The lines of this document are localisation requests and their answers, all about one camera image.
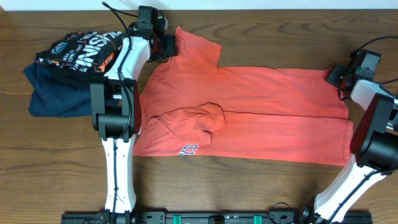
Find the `red orange t-shirt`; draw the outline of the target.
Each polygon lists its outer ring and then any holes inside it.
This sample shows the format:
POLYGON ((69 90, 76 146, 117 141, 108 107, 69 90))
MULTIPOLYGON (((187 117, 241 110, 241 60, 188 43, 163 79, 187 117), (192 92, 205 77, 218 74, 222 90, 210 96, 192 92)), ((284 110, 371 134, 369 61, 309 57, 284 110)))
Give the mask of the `red orange t-shirt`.
POLYGON ((178 55, 141 93, 137 156, 221 156, 343 166, 353 123, 327 71, 221 67, 221 45, 181 28, 178 55))

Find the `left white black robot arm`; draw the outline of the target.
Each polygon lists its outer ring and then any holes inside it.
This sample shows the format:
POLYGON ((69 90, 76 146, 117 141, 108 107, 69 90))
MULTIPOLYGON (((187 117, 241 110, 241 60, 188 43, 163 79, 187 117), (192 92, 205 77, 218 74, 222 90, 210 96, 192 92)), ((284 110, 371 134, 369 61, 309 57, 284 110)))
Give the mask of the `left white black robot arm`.
POLYGON ((167 23, 135 22, 126 29, 121 51, 104 78, 90 85, 92 123, 106 156, 104 211, 81 223, 137 223, 132 153, 141 128, 137 79, 145 63, 177 54, 167 23))

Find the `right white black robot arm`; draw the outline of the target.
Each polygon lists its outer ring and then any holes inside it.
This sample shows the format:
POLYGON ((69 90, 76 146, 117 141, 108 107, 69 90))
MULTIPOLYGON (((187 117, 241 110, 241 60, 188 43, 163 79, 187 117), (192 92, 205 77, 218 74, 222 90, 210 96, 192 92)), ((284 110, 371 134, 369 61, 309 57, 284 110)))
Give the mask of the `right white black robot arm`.
POLYGON ((326 81, 365 110, 350 143, 351 157, 297 223, 372 223, 369 212, 352 212, 365 191, 397 171, 397 96, 374 82, 381 56, 362 47, 348 65, 336 65, 326 81))

